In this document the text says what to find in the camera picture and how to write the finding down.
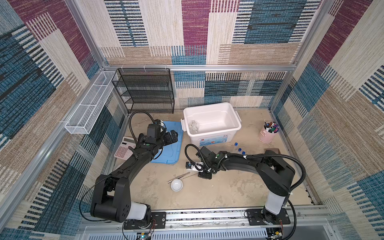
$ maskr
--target pink pen holder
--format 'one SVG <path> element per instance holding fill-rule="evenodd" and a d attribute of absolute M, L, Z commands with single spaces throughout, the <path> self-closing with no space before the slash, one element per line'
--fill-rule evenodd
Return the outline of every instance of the pink pen holder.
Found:
<path fill-rule="evenodd" d="M 259 133 L 259 139 L 263 143 L 271 143 L 276 134 L 277 133 L 270 133 L 267 130 L 263 129 Z"/>

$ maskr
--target white wire basket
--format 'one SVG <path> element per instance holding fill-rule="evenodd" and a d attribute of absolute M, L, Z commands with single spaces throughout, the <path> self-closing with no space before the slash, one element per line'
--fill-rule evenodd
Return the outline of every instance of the white wire basket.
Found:
<path fill-rule="evenodd" d="M 70 134 L 89 134 L 113 89 L 115 72 L 102 72 L 65 124 Z"/>

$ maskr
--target black mesh shelf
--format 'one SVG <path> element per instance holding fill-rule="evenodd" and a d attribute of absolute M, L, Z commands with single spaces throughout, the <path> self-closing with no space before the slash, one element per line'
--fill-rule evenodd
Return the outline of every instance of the black mesh shelf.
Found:
<path fill-rule="evenodd" d="M 145 110 L 149 113 L 173 113 L 170 71 L 167 68 L 120 68 L 113 85 L 125 102 L 128 112 Z"/>

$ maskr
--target calculator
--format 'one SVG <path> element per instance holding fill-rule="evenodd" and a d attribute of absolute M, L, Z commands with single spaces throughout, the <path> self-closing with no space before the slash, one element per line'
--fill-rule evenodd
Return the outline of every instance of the calculator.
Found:
<path fill-rule="evenodd" d="M 129 146 L 135 148 L 135 140 L 131 137 L 123 137 L 114 156 L 123 160 L 127 160 L 133 154 L 133 152 L 128 149 Z"/>

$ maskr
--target blue label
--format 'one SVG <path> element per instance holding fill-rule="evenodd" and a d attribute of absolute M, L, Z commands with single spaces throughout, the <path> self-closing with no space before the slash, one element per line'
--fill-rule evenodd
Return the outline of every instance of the blue label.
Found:
<path fill-rule="evenodd" d="M 211 144 L 223 143 L 223 142 L 227 141 L 227 138 L 228 138 L 228 134 L 202 138 L 202 139 L 200 139 L 200 146 L 207 146 L 207 145 L 211 145 Z"/>

